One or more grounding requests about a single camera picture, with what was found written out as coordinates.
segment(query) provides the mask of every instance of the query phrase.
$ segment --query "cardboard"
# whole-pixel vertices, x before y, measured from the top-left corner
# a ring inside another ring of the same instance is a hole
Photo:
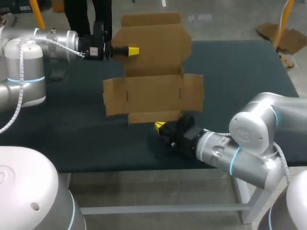
[[[258,33],[266,39],[273,41],[278,24],[265,23],[257,27]],[[284,54],[295,54],[307,45],[307,37],[295,29],[283,31],[278,44],[278,50]]]
[[[64,12],[64,0],[52,0],[53,12]]]
[[[106,115],[128,114],[130,123],[175,121],[182,111],[202,112],[203,76],[184,74],[180,66],[191,53],[191,37],[180,14],[123,16],[112,46],[139,47],[134,57],[114,57],[125,77],[103,81]]]

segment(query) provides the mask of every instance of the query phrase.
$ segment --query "person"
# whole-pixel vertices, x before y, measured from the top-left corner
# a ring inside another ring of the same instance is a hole
[[[95,9],[95,20],[104,23],[104,30],[108,39],[112,38],[112,0],[92,0]],[[79,37],[91,34],[87,17],[86,0],[64,0],[64,11],[71,30],[76,31]]]

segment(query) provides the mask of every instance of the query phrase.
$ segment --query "table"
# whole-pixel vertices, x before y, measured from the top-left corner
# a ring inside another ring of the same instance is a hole
[[[166,148],[153,124],[129,126],[126,115],[106,117],[102,80],[124,76],[118,63],[85,61],[63,66],[67,77],[62,82],[47,83],[46,102],[22,109],[15,124],[0,136],[0,145],[35,149],[63,173],[210,168]],[[183,68],[187,73],[204,75],[204,111],[195,115],[196,124],[216,132],[227,132],[232,116],[260,92],[298,96],[268,41],[195,41]],[[11,112],[1,114],[0,125],[10,116]],[[275,140],[290,165],[307,163],[306,136],[277,132]],[[246,184],[237,179],[236,184],[242,205],[189,206],[181,210],[245,210],[243,221],[250,223],[270,193],[256,189],[249,199]],[[136,207],[114,208],[87,208],[83,213],[131,212]],[[177,209],[137,207],[135,212]]]

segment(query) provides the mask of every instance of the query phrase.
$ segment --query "floor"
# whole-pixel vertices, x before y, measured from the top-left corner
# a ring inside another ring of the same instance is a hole
[[[185,28],[194,40],[262,39],[255,28],[264,22],[279,21],[284,0],[113,0],[113,30],[120,28],[120,17],[139,12],[180,11]],[[91,24],[94,8],[88,6]],[[47,28],[69,29],[63,13],[43,12]],[[32,14],[18,16],[16,26],[36,26]],[[307,35],[307,4],[296,0],[288,28]],[[307,48],[289,56],[295,67],[288,71],[300,96],[307,95]],[[295,176],[307,167],[291,168]],[[281,182],[263,208],[262,215],[285,187]],[[216,170],[108,172],[74,174],[71,191],[81,207],[158,204],[233,203],[235,194],[228,174]],[[237,212],[168,213],[86,216],[88,230],[177,229],[177,230],[251,230],[242,225]]]

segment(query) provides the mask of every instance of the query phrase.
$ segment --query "cardboard box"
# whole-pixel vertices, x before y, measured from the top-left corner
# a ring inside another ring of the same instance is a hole
[[[183,74],[180,66],[191,53],[180,14],[123,16],[121,26],[112,46],[139,47],[140,54],[113,58],[124,64],[125,77],[103,81],[106,115],[128,114],[130,123],[145,123],[202,112],[203,76]]]
[[[273,41],[278,24],[264,23],[257,27],[258,33]],[[307,37],[301,32],[285,28],[278,44],[278,50],[284,54],[295,54],[297,51],[307,45]]]
[[[64,12],[64,0],[52,0],[53,12]]]

